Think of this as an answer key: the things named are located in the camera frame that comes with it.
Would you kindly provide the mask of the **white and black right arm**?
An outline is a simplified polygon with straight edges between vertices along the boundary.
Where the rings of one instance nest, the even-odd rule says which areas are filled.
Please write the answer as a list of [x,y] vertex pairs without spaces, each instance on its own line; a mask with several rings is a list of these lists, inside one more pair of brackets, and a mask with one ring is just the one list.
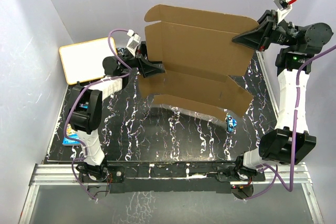
[[280,105],[274,130],[264,135],[259,146],[238,156],[223,168],[216,167],[218,178],[236,177],[251,181],[268,165],[299,164],[316,146],[306,121],[306,88],[313,57],[333,36],[326,23],[297,26],[280,18],[275,10],[267,10],[258,27],[233,38],[233,42],[258,51],[270,44],[282,45],[275,65],[280,87]]

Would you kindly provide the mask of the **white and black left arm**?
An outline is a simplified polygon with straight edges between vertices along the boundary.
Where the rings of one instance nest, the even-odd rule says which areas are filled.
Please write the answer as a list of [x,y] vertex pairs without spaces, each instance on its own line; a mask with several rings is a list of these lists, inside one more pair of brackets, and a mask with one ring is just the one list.
[[134,55],[127,48],[119,58],[126,65],[120,63],[115,56],[105,57],[102,61],[104,78],[88,85],[88,88],[77,83],[69,99],[71,109],[67,120],[78,136],[78,142],[83,151],[76,170],[98,182],[107,180],[109,176],[107,160],[101,148],[98,133],[102,120],[102,102],[127,86],[129,82],[126,76],[127,67],[137,69],[145,78],[165,72],[159,66],[162,61],[148,60],[145,41],[140,42]]

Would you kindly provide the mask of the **brown cardboard box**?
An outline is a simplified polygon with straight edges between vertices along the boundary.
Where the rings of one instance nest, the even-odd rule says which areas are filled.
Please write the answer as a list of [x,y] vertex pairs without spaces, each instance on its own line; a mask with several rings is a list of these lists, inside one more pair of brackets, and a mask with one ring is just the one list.
[[233,38],[258,26],[256,20],[169,5],[150,8],[144,20],[150,61],[160,61],[164,73],[140,77],[142,98],[154,104],[225,119],[224,110],[242,117],[253,95],[234,81],[243,76],[254,50]]

